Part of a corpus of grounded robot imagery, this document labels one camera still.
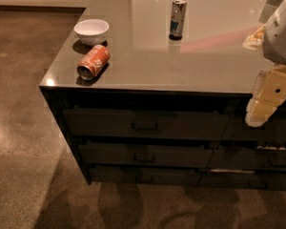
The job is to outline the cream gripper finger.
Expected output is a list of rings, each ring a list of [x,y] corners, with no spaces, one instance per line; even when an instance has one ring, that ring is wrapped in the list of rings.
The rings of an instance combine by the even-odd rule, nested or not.
[[[250,127],[260,127],[286,100],[286,65],[276,64],[269,71],[260,71],[252,94],[245,121]]]

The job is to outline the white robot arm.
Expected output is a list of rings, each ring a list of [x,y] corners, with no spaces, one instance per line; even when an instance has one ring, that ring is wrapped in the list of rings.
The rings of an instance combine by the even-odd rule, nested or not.
[[[266,24],[247,37],[243,46],[261,47],[264,57],[274,63],[269,71],[260,71],[257,75],[246,109],[246,123],[260,127],[286,100],[286,0]]]

